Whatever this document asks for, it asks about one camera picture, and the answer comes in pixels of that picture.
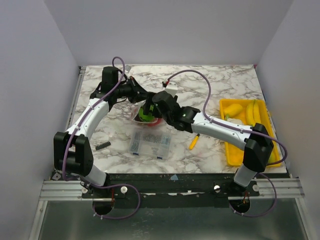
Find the clear zip top bag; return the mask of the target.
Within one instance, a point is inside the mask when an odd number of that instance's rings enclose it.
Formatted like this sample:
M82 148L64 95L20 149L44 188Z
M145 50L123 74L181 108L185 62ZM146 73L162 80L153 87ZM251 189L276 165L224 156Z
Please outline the clear zip top bag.
M154 115L154 106L150 105L149 112L144 114L144 106L146 101L140 102L138 105L135 105L131 108L130 120L138 124L145 124L148 127L155 127L162 123L162 119L155 117Z

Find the red bell pepper toy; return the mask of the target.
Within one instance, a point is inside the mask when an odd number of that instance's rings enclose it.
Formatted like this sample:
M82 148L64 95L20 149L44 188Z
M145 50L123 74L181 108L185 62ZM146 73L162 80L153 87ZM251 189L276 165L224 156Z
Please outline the red bell pepper toy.
M153 122L153 123L147 123L146 124L146 126L147 127L155 127L155 126L158 126L159 124L161 124L162 123L162 119L161 118L158 118L155 122Z

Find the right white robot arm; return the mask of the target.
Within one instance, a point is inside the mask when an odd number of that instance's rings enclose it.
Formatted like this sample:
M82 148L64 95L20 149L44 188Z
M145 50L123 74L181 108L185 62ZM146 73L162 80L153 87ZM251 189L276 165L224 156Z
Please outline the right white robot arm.
M242 164L230 183L234 195L243 195L251 180L265 171L274 148L265 126L257 123L252 127L209 117L198 108L180 106L177 98L163 90L148 93L146 103L153 106L156 117L178 131L213 137L243 150Z

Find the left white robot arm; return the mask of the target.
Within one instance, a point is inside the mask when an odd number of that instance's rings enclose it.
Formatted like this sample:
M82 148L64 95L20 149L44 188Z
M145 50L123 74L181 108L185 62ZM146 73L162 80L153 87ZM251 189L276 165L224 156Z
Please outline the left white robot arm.
M94 165L90 139L101 120L121 98L135 104L146 101L151 105L151 91L141 87L134 77L115 66L102 70L102 79L90 95L89 103L79 119L65 132L57 132L53 138L54 167L62 171L62 177L76 174L94 185L93 191L101 198L111 191L108 174Z

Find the clear screw organizer box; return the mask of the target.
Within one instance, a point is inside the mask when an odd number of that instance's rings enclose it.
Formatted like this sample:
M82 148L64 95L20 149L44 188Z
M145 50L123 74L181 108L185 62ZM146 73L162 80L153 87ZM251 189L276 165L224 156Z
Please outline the clear screw organizer box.
M167 159L170 153L172 135L146 128L135 128L132 132L128 152L136 156Z

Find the black toothed plastic part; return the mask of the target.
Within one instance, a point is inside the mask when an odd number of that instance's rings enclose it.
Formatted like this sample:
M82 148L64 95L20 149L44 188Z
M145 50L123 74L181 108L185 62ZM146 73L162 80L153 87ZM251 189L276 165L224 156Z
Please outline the black toothed plastic part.
M102 150L102 149L105 149L107 147L109 147L111 145L111 143L109 141L106 141L106 142L103 142L103 143L100 143L98 145L95 146L95 150L98 151L98 150Z

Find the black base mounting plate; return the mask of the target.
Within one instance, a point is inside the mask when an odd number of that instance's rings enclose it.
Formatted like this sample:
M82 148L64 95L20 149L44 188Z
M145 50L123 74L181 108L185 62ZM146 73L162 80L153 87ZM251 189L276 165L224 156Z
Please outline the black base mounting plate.
M232 184L231 173L111 173L111 189L92 186L82 194L99 207L140 208L227 208L230 200L258 197L257 182L243 190Z

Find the white cauliflower toy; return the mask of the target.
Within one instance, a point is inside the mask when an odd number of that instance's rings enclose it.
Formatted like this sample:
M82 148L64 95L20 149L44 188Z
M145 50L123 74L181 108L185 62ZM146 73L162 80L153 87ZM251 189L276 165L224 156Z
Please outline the white cauliflower toy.
M225 120L236 125L244 125L244 122L241 119L232 118L228 114L226 115Z

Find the yellow plastic tray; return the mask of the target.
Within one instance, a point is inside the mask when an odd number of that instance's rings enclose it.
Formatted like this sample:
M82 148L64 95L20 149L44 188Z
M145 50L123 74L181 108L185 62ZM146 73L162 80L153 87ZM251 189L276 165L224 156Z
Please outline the yellow plastic tray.
M258 101L261 124L265 126L268 134L271 137L273 137L274 133L273 133L273 129L271 126L271 122L269 119L265 102L259 99L254 99L254 100ZM226 107L232 104L240 104L243 107L243 110L241 113L239 113L233 118L240 119L243 121L244 125L248 125L246 120L246 108L248 104L252 101L253 100L251 99L221 99L219 101L219 106L220 106L219 111L220 111L221 119L225 120L224 109ZM229 166L239 167L243 161L244 151L230 143L225 142L224 144L225 144L225 155L226 155L227 164Z

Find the yellow banana bunch toy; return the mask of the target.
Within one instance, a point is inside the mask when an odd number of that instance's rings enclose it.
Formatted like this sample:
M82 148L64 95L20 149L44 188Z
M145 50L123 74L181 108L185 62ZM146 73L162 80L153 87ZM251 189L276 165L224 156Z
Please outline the yellow banana bunch toy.
M261 123L260 109L257 100L250 102L245 110L247 124L254 127L257 123Z

